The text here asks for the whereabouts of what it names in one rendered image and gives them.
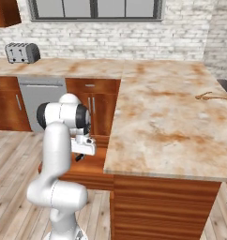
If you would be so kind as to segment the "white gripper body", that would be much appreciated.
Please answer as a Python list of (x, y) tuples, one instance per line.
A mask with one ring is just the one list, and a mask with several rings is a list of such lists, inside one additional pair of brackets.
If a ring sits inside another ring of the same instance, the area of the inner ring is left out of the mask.
[(96, 145), (94, 143), (77, 143), (74, 139), (71, 140), (71, 151), (73, 153), (94, 156), (96, 154)]

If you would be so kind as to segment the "open wooden drawer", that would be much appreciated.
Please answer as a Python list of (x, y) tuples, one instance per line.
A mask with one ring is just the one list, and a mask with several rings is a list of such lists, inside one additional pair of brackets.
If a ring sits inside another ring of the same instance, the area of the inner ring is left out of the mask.
[(114, 187), (114, 176), (103, 172), (109, 136), (94, 135), (97, 151), (94, 156), (85, 156), (79, 161), (72, 157), (68, 172), (59, 177), (60, 180), (76, 182), (88, 189), (109, 190)]

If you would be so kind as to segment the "wooden drawer front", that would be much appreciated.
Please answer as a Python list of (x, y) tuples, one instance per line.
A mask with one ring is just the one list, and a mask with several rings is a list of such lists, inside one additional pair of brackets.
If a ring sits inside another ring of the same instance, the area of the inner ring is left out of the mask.
[(66, 87), (70, 93), (117, 94), (120, 81), (116, 79), (80, 79), (66, 78)]
[(16, 77), (0, 76), (0, 91), (19, 91), (19, 84)]

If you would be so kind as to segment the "grey dishwasher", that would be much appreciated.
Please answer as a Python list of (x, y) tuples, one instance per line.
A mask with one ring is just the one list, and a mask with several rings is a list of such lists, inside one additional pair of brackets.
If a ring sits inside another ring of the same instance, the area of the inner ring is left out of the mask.
[(66, 92), (65, 79), (61, 77), (19, 77), (18, 83), (22, 92), (30, 127), (34, 132), (42, 132), (38, 124), (38, 106), (46, 102), (57, 102)]

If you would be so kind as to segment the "wooden island cabinet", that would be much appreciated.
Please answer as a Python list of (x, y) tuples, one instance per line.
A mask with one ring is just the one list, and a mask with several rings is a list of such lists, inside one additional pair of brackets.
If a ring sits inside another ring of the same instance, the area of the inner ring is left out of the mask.
[(219, 182), (117, 175), (112, 240), (200, 240)]

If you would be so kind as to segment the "silver toaster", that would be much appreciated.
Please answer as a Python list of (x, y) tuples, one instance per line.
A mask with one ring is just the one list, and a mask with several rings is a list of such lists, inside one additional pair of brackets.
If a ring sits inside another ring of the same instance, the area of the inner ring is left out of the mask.
[(11, 42), (5, 47), (5, 51), (10, 64), (33, 64), (40, 59), (39, 48), (35, 43)]

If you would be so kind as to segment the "dark framed window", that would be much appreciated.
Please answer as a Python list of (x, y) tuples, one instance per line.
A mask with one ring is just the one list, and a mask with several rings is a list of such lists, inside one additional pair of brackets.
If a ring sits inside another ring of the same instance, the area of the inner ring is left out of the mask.
[(160, 21), (164, 0), (28, 0), (33, 21)]

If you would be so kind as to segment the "wooden wall cupboard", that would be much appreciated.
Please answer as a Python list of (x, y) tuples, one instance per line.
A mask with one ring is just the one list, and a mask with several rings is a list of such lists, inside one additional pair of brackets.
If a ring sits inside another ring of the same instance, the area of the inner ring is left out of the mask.
[(0, 0), (0, 27), (21, 23), (17, 0)]

